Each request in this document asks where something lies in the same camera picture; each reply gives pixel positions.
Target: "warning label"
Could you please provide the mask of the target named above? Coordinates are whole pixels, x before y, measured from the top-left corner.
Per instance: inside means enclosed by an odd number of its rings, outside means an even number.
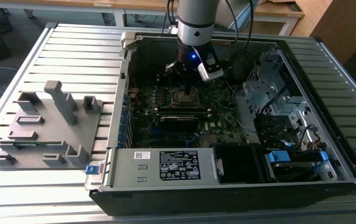
[[[159,152],[159,177],[163,181],[199,180],[197,151]]]

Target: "table leg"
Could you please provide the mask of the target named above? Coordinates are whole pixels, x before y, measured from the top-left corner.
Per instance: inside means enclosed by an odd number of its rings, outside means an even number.
[[[115,8],[114,9],[114,16],[115,16],[115,25],[118,27],[126,27],[127,26],[127,16],[124,9]]]
[[[297,18],[297,17],[289,18],[289,20],[286,21],[286,23],[282,26],[282,30],[280,31],[278,35],[282,35],[282,36],[292,35],[292,31],[293,31],[293,29],[296,27],[298,19],[300,18]]]
[[[135,18],[135,22],[140,22],[138,14],[134,14],[134,18]]]
[[[28,18],[33,18],[33,9],[24,9],[25,15]]]

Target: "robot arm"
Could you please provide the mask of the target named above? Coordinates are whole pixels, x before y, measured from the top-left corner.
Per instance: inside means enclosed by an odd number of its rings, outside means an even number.
[[[250,7],[249,3],[242,0],[229,0],[234,8],[241,8],[242,11],[235,18],[243,23],[249,21]],[[258,0],[250,1],[254,6]],[[214,23],[218,13],[231,17],[226,1],[222,0],[179,0],[178,7],[178,60],[177,67],[183,67],[183,70],[197,70],[205,82],[223,75],[223,66],[218,59],[215,50],[210,43]]]

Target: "aluminum extrusion table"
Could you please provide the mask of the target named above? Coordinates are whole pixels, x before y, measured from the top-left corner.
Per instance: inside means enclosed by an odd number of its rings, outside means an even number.
[[[115,28],[57,24],[48,26],[0,99],[0,138],[8,132],[19,105],[19,91],[43,91],[47,80],[63,82],[63,90],[82,99],[90,93],[104,101],[91,159],[103,160],[119,81],[120,34],[160,32],[148,28]],[[356,150],[356,83],[324,43],[312,38],[254,35],[288,42],[313,82],[341,131]],[[49,96],[39,92],[41,98]],[[88,196],[83,170],[0,171],[0,222],[189,222],[229,219],[268,219],[313,223],[314,220],[356,220],[356,195],[330,198],[308,208],[242,213],[189,214],[151,217],[108,217]]]

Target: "table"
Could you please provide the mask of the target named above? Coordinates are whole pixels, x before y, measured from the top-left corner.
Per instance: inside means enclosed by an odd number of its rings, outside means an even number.
[[[0,7],[114,13],[116,26],[124,27],[126,14],[164,16],[166,3],[167,0],[0,0]],[[304,15],[304,12],[292,11],[285,3],[265,2],[255,8],[254,20],[284,23],[280,35],[290,35]]]
[[[8,125],[19,111],[19,105],[13,103],[19,92],[39,91],[48,79],[56,79],[65,83],[63,88],[68,89],[75,99],[82,99],[86,92],[90,92],[106,102],[94,144],[95,154],[91,155],[92,160],[104,159],[104,138],[110,131],[114,88],[119,77],[118,69],[104,65],[110,60],[123,60],[116,48],[120,47],[120,35],[126,31],[160,33],[160,29],[71,24],[57,24],[55,28],[48,26],[44,29],[0,98],[0,138],[8,133]],[[233,33],[222,32],[215,35],[234,36]],[[324,43],[304,37],[254,34],[253,38],[273,38],[288,42],[334,119],[346,133],[355,133],[356,83]],[[39,95],[49,97],[43,91]],[[349,140],[356,150],[356,137]],[[0,171],[0,223],[186,223],[231,219],[258,219],[249,223],[259,223],[262,220],[314,223],[314,220],[329,219],[332,223],[341,223],[348,219],[356,220],[356,195],[334,197],[306,208],[290,210],[108,217],[88,197],[83,187],[84,178],[83,170]]]

